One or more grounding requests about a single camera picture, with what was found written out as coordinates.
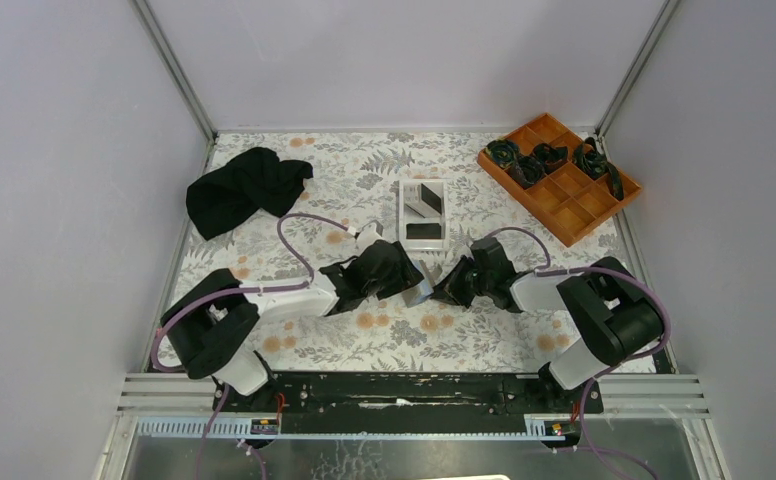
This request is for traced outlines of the grey blue card holder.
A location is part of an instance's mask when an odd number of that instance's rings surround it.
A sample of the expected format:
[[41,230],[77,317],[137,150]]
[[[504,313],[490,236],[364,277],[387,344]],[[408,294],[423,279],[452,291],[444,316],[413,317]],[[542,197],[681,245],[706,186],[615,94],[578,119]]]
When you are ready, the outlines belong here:
[[426,301],[433,294],[434,286],[443,272],[443,267],[440,263],[429,265],[422,260],[414,259],[412,264],[422,274],[423,279],[401,293],[407,308],[415,307]]

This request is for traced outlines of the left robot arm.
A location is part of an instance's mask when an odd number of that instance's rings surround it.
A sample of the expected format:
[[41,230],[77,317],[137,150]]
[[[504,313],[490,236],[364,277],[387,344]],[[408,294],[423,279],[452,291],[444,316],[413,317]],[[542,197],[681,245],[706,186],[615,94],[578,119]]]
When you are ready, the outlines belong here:
[[402,245],[385,240],[299,282],[246,285],[218,269],[163,315],[159,335],[189,378],[211,377],[236,391],[246,408],[260,411],[273,401],[275,387],[270,368],[247,344],[259,322],[346,313],[371,296],[383,300],[424,280]]

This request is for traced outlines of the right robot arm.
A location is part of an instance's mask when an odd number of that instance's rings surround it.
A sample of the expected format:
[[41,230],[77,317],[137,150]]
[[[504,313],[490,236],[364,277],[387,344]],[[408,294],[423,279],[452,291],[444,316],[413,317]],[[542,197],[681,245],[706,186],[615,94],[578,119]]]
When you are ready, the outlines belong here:
[[468,308],[478,297],[511,313],[564,310],[578,339],[538,371],[539,402],[561,412],[591,378],[663,340],[667,318],[656,297],[614,257],[572,270],[518,271],[494,237],[475,241],[433,288],[432,299]]

